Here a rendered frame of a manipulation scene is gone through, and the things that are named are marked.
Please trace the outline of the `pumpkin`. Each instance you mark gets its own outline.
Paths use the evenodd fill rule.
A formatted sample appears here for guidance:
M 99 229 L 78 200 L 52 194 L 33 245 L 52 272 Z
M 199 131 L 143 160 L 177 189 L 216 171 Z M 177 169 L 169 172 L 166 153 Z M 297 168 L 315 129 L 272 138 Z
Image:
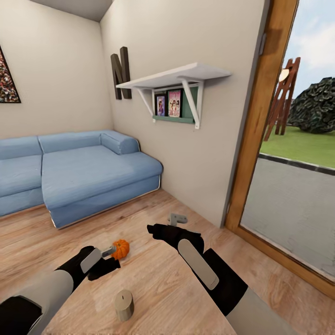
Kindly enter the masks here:
M 115 241 L 112 245 L 115 245 L 117 247 L 117 252 L 111 255 L 116 260 L 121 260 L 122 258 L 125 258 L 129 253 L 129 243 L 126 240 Z

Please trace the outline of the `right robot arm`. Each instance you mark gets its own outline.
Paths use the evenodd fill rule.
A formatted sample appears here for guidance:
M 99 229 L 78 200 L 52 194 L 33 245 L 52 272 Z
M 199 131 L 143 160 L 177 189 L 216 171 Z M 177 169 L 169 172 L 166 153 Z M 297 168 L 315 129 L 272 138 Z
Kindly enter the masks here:
M 147 225 L 148 232 L 178 251 L 237 335 L 300 335 L 212 248 L 203 252 L 199 232 L 177 227 L 188 222 L 185 215 L 170 213 L 167 220 Z

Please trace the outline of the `pillar candle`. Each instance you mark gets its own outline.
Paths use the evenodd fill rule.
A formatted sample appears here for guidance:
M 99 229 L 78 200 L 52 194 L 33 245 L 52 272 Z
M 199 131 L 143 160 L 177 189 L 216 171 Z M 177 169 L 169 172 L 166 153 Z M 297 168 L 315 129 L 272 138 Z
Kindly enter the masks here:
M 124 289 L 115 297 L 114 308 L 118 320 L 121 322 L 128 321 L 134 313 L 133 295 L 130 290 Z

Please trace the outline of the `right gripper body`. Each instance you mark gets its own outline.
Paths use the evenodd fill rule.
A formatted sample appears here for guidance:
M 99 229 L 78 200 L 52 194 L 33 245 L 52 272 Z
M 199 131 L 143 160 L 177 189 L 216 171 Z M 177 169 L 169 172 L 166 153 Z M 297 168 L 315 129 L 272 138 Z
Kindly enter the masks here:
M 167 244 L 171 245 L 169 243 L 169 236 L 171 232 L 174 229 L 177 229 L 180 227 L 170 226 L 170 225 L 163 225 L 163 224 L 155 224 L 154 225 L 154 234 L 153 238 L 156 240 L 164 240 Z

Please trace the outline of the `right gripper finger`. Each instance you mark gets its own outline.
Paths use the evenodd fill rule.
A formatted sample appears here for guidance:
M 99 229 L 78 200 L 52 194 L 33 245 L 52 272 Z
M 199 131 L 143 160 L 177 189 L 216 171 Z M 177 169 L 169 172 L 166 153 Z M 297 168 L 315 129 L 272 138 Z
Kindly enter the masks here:
M 154 225 L 147 225 L 147 230 L 150 234 L 154 234 Z

